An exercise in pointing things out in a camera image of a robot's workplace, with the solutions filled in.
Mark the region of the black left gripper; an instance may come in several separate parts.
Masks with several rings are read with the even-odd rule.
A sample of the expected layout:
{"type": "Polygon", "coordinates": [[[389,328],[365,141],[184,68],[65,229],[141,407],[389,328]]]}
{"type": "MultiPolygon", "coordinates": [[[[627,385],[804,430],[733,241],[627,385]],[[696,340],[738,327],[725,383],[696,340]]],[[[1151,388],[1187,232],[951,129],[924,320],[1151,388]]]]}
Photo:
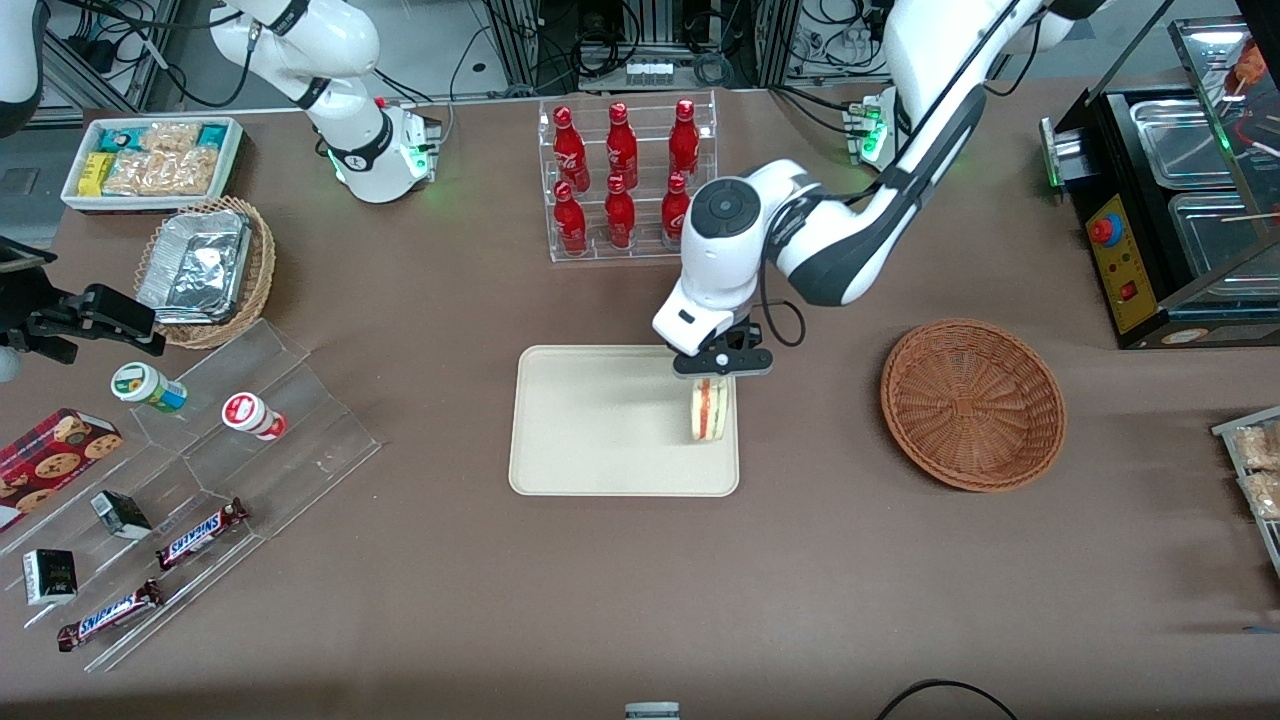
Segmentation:
{"type": "Polygon", "coordinates": [[[767,375],[773,365],[772,351],[763,347],[762,325],[750,319],[730,327],[710,341],[698,357],[677,354],[671,363],[672,373],[684,379],[767,375]]]}

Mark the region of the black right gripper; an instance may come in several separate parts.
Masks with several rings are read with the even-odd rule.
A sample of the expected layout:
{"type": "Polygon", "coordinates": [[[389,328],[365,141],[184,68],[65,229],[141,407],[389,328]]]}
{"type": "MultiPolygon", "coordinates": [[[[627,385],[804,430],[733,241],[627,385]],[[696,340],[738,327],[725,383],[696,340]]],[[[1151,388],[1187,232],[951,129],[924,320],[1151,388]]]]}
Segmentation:
{"type": "Polygon", "coordinates": [[[26,268],[1,275],[1,347],[37,354],[70,365],[78,355],[72,338],[110,340],[154,357],[164,355],[166,338],[151,331],[155,311],[105,284],[82,293],[59,290],[45,270],[26,268]]]}

